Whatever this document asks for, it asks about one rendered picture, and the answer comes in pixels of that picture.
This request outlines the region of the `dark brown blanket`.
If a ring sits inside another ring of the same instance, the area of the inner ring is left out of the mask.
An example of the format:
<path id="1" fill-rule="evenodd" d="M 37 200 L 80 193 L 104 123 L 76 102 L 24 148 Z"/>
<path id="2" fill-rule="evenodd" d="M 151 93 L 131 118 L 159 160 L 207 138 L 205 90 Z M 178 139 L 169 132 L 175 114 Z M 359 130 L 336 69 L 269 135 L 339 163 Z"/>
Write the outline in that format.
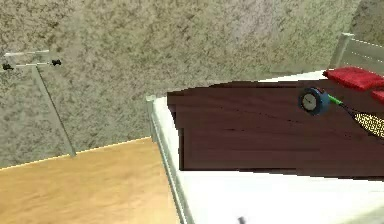
<path id="1" fill-rule="evenodd" d="M 239 81 L 170 92 L 181 170 L 384 180 L 384 139 L 337 105 L 306 113 L 298 98 L 309 86 L 384 118 L 384 103 L 330 80 Z"/>

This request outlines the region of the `white bed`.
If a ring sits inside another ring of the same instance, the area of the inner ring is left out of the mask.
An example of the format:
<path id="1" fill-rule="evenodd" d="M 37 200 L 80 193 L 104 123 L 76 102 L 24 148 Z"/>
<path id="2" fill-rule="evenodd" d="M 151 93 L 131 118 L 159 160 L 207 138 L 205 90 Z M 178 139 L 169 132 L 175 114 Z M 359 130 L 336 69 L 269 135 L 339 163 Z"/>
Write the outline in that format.
<path id="1" fill-rule="evenodd" d="M 314 80 L 329 79 L 312 71 L 249 82 Z M 384 103 L 384 87 L 362 92 Z M 384 180 L 181 170 L 168 93 L 147 108 L 180 224 L 384 224 Z"/>

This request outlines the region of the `blue round alarm clock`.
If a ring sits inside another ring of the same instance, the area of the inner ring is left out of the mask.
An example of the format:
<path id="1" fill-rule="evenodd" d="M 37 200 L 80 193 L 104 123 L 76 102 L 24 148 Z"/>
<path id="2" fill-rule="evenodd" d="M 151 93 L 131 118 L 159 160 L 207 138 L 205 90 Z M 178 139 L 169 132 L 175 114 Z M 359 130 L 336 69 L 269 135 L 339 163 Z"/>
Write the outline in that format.
<path id="1" fill-rule="evenodd" d="M 299 107 L 312 116 L 325 113 L 330 105 L 328 93 L 318 87 L 303 89 L 298 96 Z"/>

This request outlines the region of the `large red pillow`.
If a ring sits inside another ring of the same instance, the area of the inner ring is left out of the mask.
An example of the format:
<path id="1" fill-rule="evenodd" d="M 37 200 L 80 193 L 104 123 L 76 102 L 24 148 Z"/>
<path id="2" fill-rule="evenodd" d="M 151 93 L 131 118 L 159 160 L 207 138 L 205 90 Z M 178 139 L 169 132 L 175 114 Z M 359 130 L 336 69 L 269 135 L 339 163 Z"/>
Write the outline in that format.
<path id="1" fill-rule="evenodd" d="M 323 75 L 344 87 L 358 91 L 384 87 L 384 77 L 359 67 L 328 69 Z"/>

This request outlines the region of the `green handled racket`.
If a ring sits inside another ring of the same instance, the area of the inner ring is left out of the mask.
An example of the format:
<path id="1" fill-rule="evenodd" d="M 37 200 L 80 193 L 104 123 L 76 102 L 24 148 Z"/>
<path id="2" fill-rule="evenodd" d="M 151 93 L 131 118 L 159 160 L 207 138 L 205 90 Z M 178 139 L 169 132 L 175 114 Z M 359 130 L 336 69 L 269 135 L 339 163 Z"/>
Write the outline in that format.
<path id="1" fill-rule="evenodd" d="M 375 136 L 384 140 L 384 118 L 371 113 L 361 112 L 350 108 L 343 101 L 332 95 L 328 95 L 328 97 L 332 103 L 343 108 L 351 116 L 351 118 L 370 136 Z"/>

